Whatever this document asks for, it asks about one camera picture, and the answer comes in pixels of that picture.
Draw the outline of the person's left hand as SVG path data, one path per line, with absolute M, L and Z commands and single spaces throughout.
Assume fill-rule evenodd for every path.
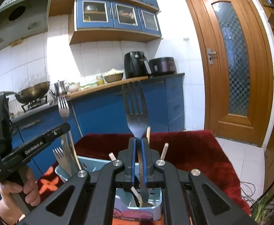
M 0 183 L 0 217 L 6 224 L 16 224 L 22 217 L 23 212 L 14 202 L 11 194 L 21 193 L 26 194 L 25 201 L 31 206 L 37 206 L 40 201 L 38 186 L 35 182 L 33 172 L 30 168 L 27 169 L 27 182 L 21 186 L 11 181 Z

